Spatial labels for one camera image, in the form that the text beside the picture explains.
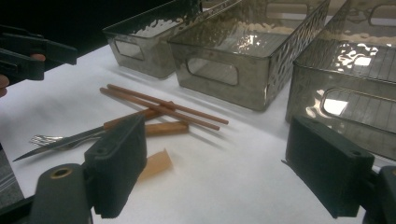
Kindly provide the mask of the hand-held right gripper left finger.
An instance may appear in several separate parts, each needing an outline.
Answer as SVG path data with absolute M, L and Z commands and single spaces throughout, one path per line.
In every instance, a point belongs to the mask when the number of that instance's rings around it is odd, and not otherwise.
M 84 153 L 84 168 L 93 178 L 90 194 L 101 218 L 120 215 L 147 164 L 145 117 L 135 115 L 105 134 Z

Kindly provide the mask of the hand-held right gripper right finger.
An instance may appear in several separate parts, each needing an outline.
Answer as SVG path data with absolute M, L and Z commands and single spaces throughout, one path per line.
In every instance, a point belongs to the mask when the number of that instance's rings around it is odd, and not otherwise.
M 374 156 L 323 123 L 295 116 L 286 163 L 332 217 L 354 217 L 360 207 L 357 191 L 372 171 Z

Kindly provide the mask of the wooden-handled steel knife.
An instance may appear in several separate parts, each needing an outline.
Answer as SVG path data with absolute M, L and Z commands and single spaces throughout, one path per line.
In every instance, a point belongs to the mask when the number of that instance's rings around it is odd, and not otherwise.
M 31 139 L 31 142 L 38 145 L 38 148 L 19 156 L 17 159 L 15 159 L 15 161 L 20 161 L 51 150 L 63 151 L 75 148 L 85 141 L 103 136 L 105 133 L 122 124 L 124 121 L 138 115 L 142 115 L 145 119 L 154 119 L 160 116 L 158 112 L 151 109 L 146 109 L 132 115 L 113 119 L 104 123 L 100 127 L 68 137 L 54 137 L 38 134 Z M 184 133 L 187 130 L 188 125 L 182 121 L 155 123 L 146 126 L 146 134 L 148 136 Z

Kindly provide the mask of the wooden-handled steel fork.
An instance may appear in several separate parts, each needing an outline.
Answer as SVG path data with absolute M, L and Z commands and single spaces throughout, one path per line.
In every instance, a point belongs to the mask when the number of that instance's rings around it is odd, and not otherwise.
M 78 133 L 72 136 L 47 136 L 42 134 L 34 135 L 30 143 L 46 150 L 69 150 L 81 145 L 83 142 L 99 139 L 104 134 L 111 131 L 111 128 L 105 129 L 100 126 L 86 132 Z M 173 121 L 155 124 L 146 124 L 146 136 L 160 136 L 168 134 L 187 133 L 189 131 L 189 124 L 185 121 Z

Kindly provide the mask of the smoky clear plastic bin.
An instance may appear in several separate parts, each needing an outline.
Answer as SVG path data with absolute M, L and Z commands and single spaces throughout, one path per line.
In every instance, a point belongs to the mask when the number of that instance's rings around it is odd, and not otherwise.
M 180 86 L 263 111 L 324 26 L 330 0 L 235 0 L 169 39 Z
M 156 78 L 174 71 L 168 39 L 237 0 L 219 0 L 203 10 L 204 0 L 171 0 L 103 30 L 119 66 Z
M 396 0 L 346 0 L 293 65 L 286 119 L 396 161 Z

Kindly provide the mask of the brown wooden chopstick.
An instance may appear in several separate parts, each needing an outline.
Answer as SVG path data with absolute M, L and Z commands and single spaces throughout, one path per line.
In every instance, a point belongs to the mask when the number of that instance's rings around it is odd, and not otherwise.
M 165 105 L 168 108 L 178 109 L 178 110 L 181 110 L 181 111 L 184 111 L 184 112 L 187 112 L 187 113 L 190 113 L 190 114 L 193 114 L 195 116 L 199 116 L 199 117 L 202 117 L 202 118 L 205 118 L 205 119 L 211 119 L 211 120 L 214 120 L 216 122 L 223 123 L 223 124 L 228 124 L 229 123 L 229 121 L 226 120 L 226 119 L 221 119 L 221 118 L 206 114 L 204 112 L 200 112 L 200 111 L 188 108 L 188 107 L 183 106 L 183 105 L 174 104 L 172 102 L 168 103 L 168 102 L 165 102 L 165 100 L 163 100 L 163 99 L 159 99 L 159 98 L 156 98 L 156 97 L 153 97 L 153 96 L 149 96 L 149 95 L 146 95 L 146 94 L 141 93 L 141 92 L 128 90 L 128 89 L 125 89 L 123 87 L 119 87 L 119 86 L 116 86 L 116 85 L 113 85 L 113 84 L 107 84 L 107 87 L 109 89 L 113 90 L 113 91 L 126 93 L 128 95 L 132 95 L 132 96 L 138 97 L 140 99 L 144 99 L 144 100 L 147 100 L 147 101 L 150 101 L 150 102 L 153 102 L 153 103 L 157 103 L 157 104 L 160 104 L 160 105 Z
M 122 100 L 126 100 L 126 101 L 129 101 L 129 102 L 138 104 L 138 105 L 145 106 L 147 108 L 150 108 L 150 109 L 153 109 L 155 111 L 161 112 L 161 113 L 163 113 L 163 114 L 165 114 L 167 116 L 173 117 L 173 118 L 182 119 L 182 120 L 187 121 L 187 122 L 192 122 L 194 124 L 201 125 L 203 127 L 206 127 L 206 128 L 212 129 L 212 130 L 216 130 L 216 131 L 219 131 L 219 129 L 220 129 L 220 126 L 218 126 L 218 125 L 215 125 L 215 124 L 203 121 L 203 120 L 199 120 L 199 119 L 187 116 L 187 115 L 183 115 L 183 114 L 178 113 L 176 111 L 173 111 L 173 110 L 171 110 L 171 109 L 169 109 L 167 107 L 164 107 L 164 106 L 161 106 L 161 105 L 155 105 L 155 104 L 146 102 L 144 100 L 140 100 L 140 99 L 138 99 L 136 97 L 133 97 L 132 95 L 127 95 L 126 93 L 113 91 L 113 90 L 110 90 L 110 89 L 107 89 L 107 88 L 100 88 L 100 92 L 108 94 L 110 96 L 114 96 L 114 97 L 122 99 Z

